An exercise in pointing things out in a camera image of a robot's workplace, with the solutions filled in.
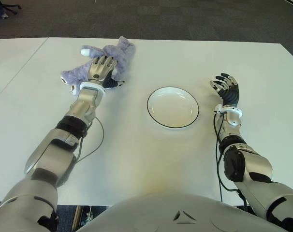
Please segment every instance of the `gray carpet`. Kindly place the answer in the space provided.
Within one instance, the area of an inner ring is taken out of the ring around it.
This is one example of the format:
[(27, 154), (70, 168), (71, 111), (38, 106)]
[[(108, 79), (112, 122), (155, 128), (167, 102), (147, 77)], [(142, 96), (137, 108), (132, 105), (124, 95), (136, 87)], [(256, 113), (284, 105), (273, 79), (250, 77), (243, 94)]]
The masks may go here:
[(293, 55), (293, 6), (285, 0), (3, 0), (18, 15), (0, 38), (96, 37), (280, 43)]

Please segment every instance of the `white plate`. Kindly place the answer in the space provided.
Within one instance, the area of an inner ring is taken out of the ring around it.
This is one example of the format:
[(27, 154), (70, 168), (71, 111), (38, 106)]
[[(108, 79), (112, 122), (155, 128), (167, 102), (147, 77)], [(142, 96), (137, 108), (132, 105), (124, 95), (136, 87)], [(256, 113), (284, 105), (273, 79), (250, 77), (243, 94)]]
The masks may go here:
[(151, 117), (169, 128), (182, 128), (192, 124), (199, 114), (195, 98), (187, 91), (176, 87), (155, 90), (147, 100)]

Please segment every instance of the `purple plush toy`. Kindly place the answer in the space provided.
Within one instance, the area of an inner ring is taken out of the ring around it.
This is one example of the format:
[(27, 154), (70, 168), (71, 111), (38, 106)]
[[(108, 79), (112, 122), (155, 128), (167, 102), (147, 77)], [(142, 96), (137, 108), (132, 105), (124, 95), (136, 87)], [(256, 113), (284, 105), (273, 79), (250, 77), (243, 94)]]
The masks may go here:
[[(96, 58), (101, 56), (113, 56), (118, 60), (115, 70), (112, 73), (112, 79), (120, 81), (121, 75), (128, 69), (130, 61), (135, 53), (134, 44), (130, 43), (125, 37), (121, 36), (117, 43), (117, 46), (107, 45), (103, 49), (92, 46), (82, 46), (81, 54), (86, 57)], [(71, 85), (71, 92), (74, 95), (78, 95), (80, 92), (80, 84), (83, 81), (88, 80), (88, 70), (92, 60), (88, 63), (76, 67), (70, 71), (63, 71), (61, 73), (61, 80)]]

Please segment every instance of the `black joint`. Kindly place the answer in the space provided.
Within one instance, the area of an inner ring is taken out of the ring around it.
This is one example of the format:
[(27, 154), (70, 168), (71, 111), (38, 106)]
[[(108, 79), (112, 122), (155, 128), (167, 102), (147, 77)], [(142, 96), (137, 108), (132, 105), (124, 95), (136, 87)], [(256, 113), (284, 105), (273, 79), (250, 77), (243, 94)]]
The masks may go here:
[(104, 88), (113, 88), (118, 86), (118, 82), (112, 79), (112, 70), (108, 73), (107, 77), (103, 81)]
[(73, 134), (77, 139), (85, 137), (87, 134), (87, 125), (84, 121), (73, 116), (64, 116), (63, 119), (56, 125), (56, 129), (62, 129), (64, 131)]
[(75, 143), (73, 146), (70, 146), (68, 143), (59, 139), (53, 139), (51, 143), (70, 152), (74, 152), (78, 147), (78, 143)]
[(265, 183), (272, 183), (271, 179), (264, 175), (264, 174), (260, 174), (260, 173), (249, 173), (249, 176), (251, 177), (251, 179), (253, 181), (258, 181), (258, 182), (265, 182)]
[(274, 201), (267, 210), (266, 218), (267, 221), (270, 221), (271, 223), (276, 224), (287, 231), (293, 232), (293, 218), (287, 217), (281, 221), (272, 214), (274, 209), (285, 201), (287, 201), (285, 197), (278, 198), (276, 201)]
[(71, 161), (68, 169), (66, 170), (66, 172), (64, 173), (62, 178), (56, 183), (57, 188), (62, 186), (63, 184), (65, 184), (65, 182), (68, 180), (69, 175), (70, 175), (71, 171), (73, 170), (75, 164), (76, 164), (76, 158), (73, 157), (73, 160)]
[(224, 162), (224, 172), (227, 179), (234, 182), (243, 181), (245, 171), (245, 159), (243, 153), (233, 146), (225, 153)]
[(56, 232), (59, 224), (59, 216), (53, 210), (51, 217), (42, 216), (37, 221), (39, 225), (46, 227), (51, 232)]
[(229, 135), (220, 141), (219, 150), (221, 153), (231, 144), (247, 144), (241, 137), (237, 135)]
[(56, 182), (58, 180), (57, 176), (54, 173), (42, 168), (37, 168), (31, 175), (30, 179), (41, 180), (51, 184), (54, 187), (56, 187)]

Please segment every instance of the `stuffed animal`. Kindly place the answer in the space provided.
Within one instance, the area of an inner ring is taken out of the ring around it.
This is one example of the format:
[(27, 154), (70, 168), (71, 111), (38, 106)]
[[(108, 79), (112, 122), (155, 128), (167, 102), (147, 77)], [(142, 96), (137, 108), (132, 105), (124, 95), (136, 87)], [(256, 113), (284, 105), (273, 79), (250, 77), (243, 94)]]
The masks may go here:
[[(97, 47), (84, 45), (81, 48), (81, 54), (90, 58), (97, 58), (101, 56), (113, 56), (113, 59), (117, 60), (115, 70), (112, 73), (112, 79), (120, 81), (121, 75), (128, 69), (130, 61), (135, 53), (134, 44), (130, 43), (125, 37), (121, 36), (117, 43), (117, 46), (107, 45), (103, 49)], [(71, 92), (74, 95), (78, 95), (80, 92), (80, 84), (83, 81), (88, 80), (88, 70), (92, 60), (76, 67), (70, 71), (63, 71), (61, 73), (61, 80), (71, 86)]]

